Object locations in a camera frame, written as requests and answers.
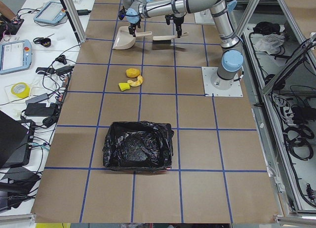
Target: table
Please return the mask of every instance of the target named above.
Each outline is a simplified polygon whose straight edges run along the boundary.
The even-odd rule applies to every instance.
[[[47,2],[50,0],[26,0],[22,8],[38,8],[41,7],[44,2]],[[81,0],[80,3],[76,3],[75,7],[76,9],[88,9],[91,10],[93,6],[94,0]],[[37,25],[33,21],[34,14],[25,14],[22,16],[23,19],[25,19],[23,25],[21,26],[19,32],[17,35],[12,36],[10,41],[15,40],[22,40],[22,39],[28,39],[32,43],[32,63],[28,70],[15,72],[7,75],[1,75],[0,76],[0,104],[4,104],[8,102],[8,98],[6,96],[6,92],[4,87],[10,86],[12,84],[18,83],[18,82],[25,82],[25,83],[32,83],[32,82],[41,82],[42,76],[39,76],[35,73],[35,70],[37,67],[48,67],[53,60],[59,56],[64,50],[71,48],[72,46],[78,45],[78,42],[76,40],[76,37],[72,31],[72,28],[70,26],[69,21],[67,21],[65,24],[55,26],[55,27],[41,27]],[[81,23],[83,25],[83,28],[86,29],[87,23],[89,20],[89,16],[81,16],[80,17]],[[33,44],[32,40],[36,37],[45,37],[50,34],[55,34],[51,36],[52,45],[49,48],[45,48],[41,45],[35,45]],[[79,54],[79,47],[72,48],[70,51],[67,51],[65,53],[67,59],[76,61],[77,56]],[[54,67],[59,68],[64,66],[62,63],[55,63]],[[52,86],[52,82],[49,83],[49,81],[45,80],[46,86]],[[25,109],[26,105],[23,103],[24,100],[21,102],[17,102],[19,104],[8,104],[5,106],[0,106],[0,110],[11,116],[15,120],[20,119],[20,113],[22,110]],[[41,124],[42,117],[31,117],[34,122],[37,124]],[[40,137],[44,140],[48,140],[51,136],[51,132],[47,132],[44,134],[41,134]],[[45,162],[47,159],[48,152],[46,150],[43,151],[43,162],[40,167],[40,171],[44,169]],[[31,152],[31,158],[30,162],[27,166],[25,166],[27,169],[31,171],[36,171],[39,168],[40,165],[40,159],[41,159],[41,149],[33,149]],[[17,208],[12,208],[11,210],[5,211],[0,213],[0,216],[12,216],[12,215],[24,215],[24,214],[30,214],[31,208],[33,206],[34,200],[29,200],[27,202],[22,202],[22,204]]]

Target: dustpan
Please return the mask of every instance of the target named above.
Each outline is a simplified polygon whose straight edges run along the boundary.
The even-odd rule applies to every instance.
[[[153,32],[139,32],[135,33],[136,37],[151,36]],[[136,41],[136,37],[133,37],[129,31],[128,26],[123,26],[118,29],[117,37],[113,45],[113,49],[129,49]]]

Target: tape roll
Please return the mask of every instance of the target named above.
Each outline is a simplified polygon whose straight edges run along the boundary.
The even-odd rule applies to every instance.
[[[12,86],[11,93],[18,98],[23,99],[30,95],[30,87],[24,82],[19,82]]]

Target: cable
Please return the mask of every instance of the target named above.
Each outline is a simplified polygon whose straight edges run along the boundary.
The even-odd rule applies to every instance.
[[[11,102],[8,102],[8,103],[5,103],[5,104],[1,104],[0,106],[5,106],[5,105],[8,105],[8,104],[11,104],[12,102],[21,101],[21,100],[24,100],[24,99],[26,99],[26,98],[28,98],[28,96],[27,96],[27,97],[24,97],[24,98],[22,98],[22,99],[18,99],[18,100],[14,100],[14,101],[11,101]]]
[[[20,204],[20,203],[22,203],[22,202],[26,202],[26,201],[31,200],[31,199],[34,199],[34,198],[35,198],[35,197],[31,197],[31,198],[27,198],[27,199],[25,199],[25,200],[22,200],[22,201],[19,201],[19,202],[10,204],[10,207],[13,207],[14,205]]]
[[[306,87],[306,88],[309,88],[309,89],[313,89],[313,90],[316,90],[316,88],[314,88],[314,87],[311,87],[311,86],[303,86],[303,85],[291,85],[291,86],[290,86],[290,89],[291,89],[291,91],[292,91],[292,92],[293,92],[293,90],[292,90],[292,87],[294,87],[294,86]]]
[[[309,62],[304,61],[304,63],[303,63],[303,64],[304,64],[305,69],[306,69],[308,72],[310,72],[312,75],[316,76],[316,74],[314,74],[311,70],[309,70],[309,68],[307,68],[307,67],[306,67],[305,63],[308,63],[308,64],[310,65],[310,63],[309,63]]]
[[[29,11],[25,12],[25,13],[22,13],[21,15],[27,14],[27,13],[31,13],[32,11],[33,12],[39,12],[40,11],[39,8],[36,8],[36,9],[33,9],[33,8],[22,8],[22,9],[17,11],[16,15],[21,16],[21,15],[19,15],[19,12],[22,11],[22,10],[29,10]]]
[[[66,19],[66,21],[65,22],[60,22],[60,23],[58,23],[58,24],[56,24],[56,25],[51,25],[51,24],[45,24],[45,25],[41,25],[40,24],[40,22],[37,22],[37,21],[35,21],[35,20],[33,20],[36,24],[38,24],[39,26],[41,26],[41,27],[56,27],[56,26],[59,26],[59,25],[61,25],[61,24],[65,24],[67,21],[68,21],[68,19]]]
[[[39,188],[37,187],[36,189],[33,189],[32,191],[30,191],[28,194],[31,194],[33,192],[35,192],[36,190],[38,190]]]
[[[16,172],[0,172],[0,174],[16,174],[16,173],[24,173],[25,171],[16,171]],[[28,172],[33,172],[33,173],[36,173],[36,174],[42,174],[43,172],[42,171],[28,171]]]
[[[43,163],[43,157],[44,157],[44,151],[43,151],[43,148],[41,147],[41,158],[40,158],[40,163],[39,163],[39,168],[38,170],[36,171],[36,174],[40,171],[40,167],[41,167],[41,164]]]
[[[37,137],[37,136],[33,136],[33,138],[40,139],[40,140],[42,140],[42,141],[44,141],[44,142],[46,142],[46,143],[47,143],[47,145],[46,145],[46,146],[50,146],[49,142],[48,142],[48,141],[46,141],[46,140],[44,140],[44,139],[42,139],[42,138],[39,138],[39,137]]]
[[[40,134],[40,133],[48,133],[48,132],[52,132],[52,131],[54,131],[54,129],[52,129],[52,130],[47,130],[47,131],[44,131],[44,132],[35,132],[35,131],[34,131],[34,133]]]
[[[73,60],[71,60],[71,59],[66,59],[66,60],[68,60],[68,61],[73,62],[74,64],[76,64],[76,61],[73,61]]]
[[[270,93],[271,102],[272,102],[273,108],[274,108],[274,110],[276,111],[276,114],[277,114],[277,116],[278,116],[278,118],[279,118],[280,127],[281,127],[282,131],[284,131],[284,127],[283,127],[282,120],[280,119],[280,115],[279,115],[278,112],[277,112],[276,104],[275,104],[275,102],[274,102],[274,100],[273,100],[273,91],[274,91],[274,89],[275,89],[275,87],[276,87],[276,84],[278,83],[278,81],[279,81],[281,78],[287,79],[288,77],[290,77],[291,74],[294,72],[294,70],[295,70],[300,64],[302,64],[302,63],[304,62],[304,58],[306,57],[306,54],[307,54],[308,50],[313,47],[312,44],[309,44],[308,46],[306,46],[306,49],[303,51],[303,53],[300,54],[299,56],[297,56],[295,59],[292,59],[292,57],[294,56],[294,53],[295,53],[300,47],[304,46],[304,44],[305,44],[307,41],[308,41],[308,40],[306,40],[306,41],[304,41],[302,44],[300,44],[300,46],[297,47],[296,50],[292,53],[291,58],[287,60],[287,62],[288,62],[289,60],[291,61],[291,62],[289,63],[289,66],[290,66],[291,64],[293,64],[295,61],[297,61],[297,63],[289,70],[289,72],[288,72],[285,76],[282,76],[282,74],[283,74],[285,71],[287,71],[288,68],[285,68],[285,69],[280,73],[280,75],[279,75],[278,79],[275,81],[275,83],[274,83],[274,85],[273,85],[273,87],[272,87],[271,93]],[[302,197],[303,200],[306,201],[309,205],[311,205],[312,207],[316,208],[316,205],[313,204],[313,203],[311,203],[310,201],[308,201],[308,199],[306,199],[306,195],[304,195],[303,192],[302,192],[302,189],[301,189],[301,186],[300,186],[300,183],[299,183],[299,179],[298,179],[298,176],[297,176],[297,172],[296,172],[296,170],[295,170],[294,163],[293,163],[292,158],[291,158],[291,156],[290,156],[290,154],[291,154],[292,156],[294,156],[294,155],[293,155],[293,152],[294,152],[293,148],[291,148],[291,145],[289,145],[289,144],[287,144],[287,143],[285,143],[284,146],[285,146],[285,149],[286,149],[286,151],[287,151],[288,159],[289,159],[289,161],[290,161],[290,166],[291,166],[292,171],[293,171],[293,173],[294,173],[295,181],[296,181],[296,184],[297,184],[297,187],[298,187],[298,190],[299,190],[299,193],[300,193],[301,197]],[[311,149],[311,147],[309,147],[309,149],[310,149],[310,155],[309,155],[309,157],[310,157],[311,154],[314,153],[314,151],[313,151],[313,149]]]
[[[146,12],[150,12],[150,11],[152,11],[152,10],[156,9],[156,8],[160,8],[160,7],[168,6],[168,5],[170,5],[170,4],[172,4],[172,1],[171,1],[171,2],[169,2],[169,3],[165,3],[165,4],[162,4],[162,5],[159,5],[159,6],[153,7],[153,8],[151,8],[151,9],[148,9],[148,10],[146,10]],[[137,15],[127,15],[127,14],[125,14],[125,16],[127,16],[127,17],[141,17],[141,16],[140,16],[140,14],[137,14]]]

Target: blue tape grid line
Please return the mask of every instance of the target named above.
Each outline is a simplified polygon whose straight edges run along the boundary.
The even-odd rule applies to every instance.
[[[212,103],[213,103],[213,110],[214,110],[214,116],[215,116],[215,125],[216,125],[216,132],[217,132],[218,147],[219,147],[219,152],[220,152],[220,157],[221,157],[221,162],[222,162],[222,170],[223,170],[223,176],[224,176],[224,185],[225,185],[225,192],[226,192],[226,198],[227,198],[227,205],[228,205],[229,216],[230,216],[230,220],[231,220],[231,224],[232,224],[234,221],[233,221],[231,203],[229,200],[228,186],[227,186],[227,180],[226,180],[226,172],[225,172],[225,166],[224,166],[224,160],[223,160],[221,140],[220,140],[220,135],[219,135],[219,130],[218,130],[214,96],[212,97]]]
[[[205,96],[204,94],[178,94],[178,93],[154,93],[154,92],[119,92],[119,91],[68,91],[70,93],[93,93],[93,94],[124,94],[124,95],[162,95],[162,96]]]
[[[146,31],[146,20],[145,20],[145,22],[144,22],[144,31]],[[144,52],[145,52],[145,42],[143,42],[141,75],[143,75],[143,69],[144,69]],[[138,117],[137,117],[137,120],[138,120],[138,121],[140,121],[140,118],[141,118],[142,89],[143,89],[143,85],[140,85]],[[135,184],[136,184],[136,172],[134,171],[134,174],[133,174],[133,191],[132,191],[132,207],[131,207],[131,215],[130,215],[130,222],[131,222],[131,223],[134,222],[135,189],[136,189]]]
[[[103,126],[103,125],[66,125],[66,124],[58,124],[58,127],[77,127],[77,128],[110,128],[110,126]],[[256,129],[251,128],[181,128],[175,127],[172,130],[195,130],[195,131],[250,131],[256,132]]]
[[[115,40],[115,33],[116,33],[117,27],[118,27],[118,18],[117,18],[117,21],[116,21],[116,24],[115,24],[115,28],[114,28],[113,44],[114,44],[114,40]],[[111,52],[110,52],[110,56],[109,56],[109,63],[111,62],[111,56],[112,56],[112,48],[111,48]],[[96,127],[96,130],[95,130],[93,147],[92,147],[92,152],[91,152],[91,156],[90,156],[89,170],[88,170],[88,175],[87,175],[87,180],[86,180],[85,189],[84,189],[84,195],[83,195],[83,200],[82,200],[81,213],[80,213],[80,218],[79,218],[79,222],[80,223],[82,223],[82,218],[83,218],[83,213],[84,213],[85,199],[86,199],[87,190],[88,190],[88,184],[89,184],[89,179],[90,179],[90,171],[91,171],[91,166],[92,166],[92,160],[93,160],[94,148],[95,148],[95,144],[96,144],[96,138],[97,138],[97,134],[98,134],[98,126],[100,124],[100,119],[101,119],[103,101],[104,101],[104,96],[105,96],[104,92],[105,92],[105,87],[106,87],[106,84],[107,84],[109,67],[110,67],[110,65],[108,65],[107,74],[106,74],[105,81],[104,81],[104,86],[103,86],[102,100],[101,100],[101,104],[100,104],[100,110],[99,110],[99,115],[98,115],[97,127]]]
[[[102,38],[90,38],[90,37],[87,37],[87,39],[90,39],[90,40],[100,40],[100,41],[110,41],[112,42],[113,40],[111,39],[102,39]],[[137,43],[152,43],[152,41],[149,41],[149,40],[143,40],[143,41],[140,41],[140,40],[137,40],[136,41]],[[216,43],[196,43],[196,42],[174,42],[174,44],[195,44],[195,45],[220,45],[220,44],[216,44]]]
[[[105,167],[56,167],[56,166],[46,166],[45,169],[48,170],[105,170],[110,171]],[[267,170],[202,170],[202,169],[170,169],[166,170],[174,172],[220,172],[220,173],[267,173]]]
[[[76,63],[78,65],[111,65],[111,66],[139,66],[141,67],[141,64],[109,64],[109,63]],[[173,68],[173,65],[151,65],[151,64],[144,64],[143,67],[170,67]],[[201,66],[181,66],[178,65],[178,68],[195,68],[195,69],[200,69]]]
[[[181,178],[181,158],[180,158],[180,137],[179,137],[179,105],[178,105],[178,83],[177,83],[177,61],[176,61],[176,47],[175,41],[173,39],[173,61],[174,61],[174,76],[175,76],[175,90],[176,90],[176,117],[177,117],[177,142],[178,142],[178,167],[179,167],[179,196],[180,196],[180,216],[181,216],[181,223],[184,223],[184,216],[183,216],[183,197],[182,197],[182,178]]]

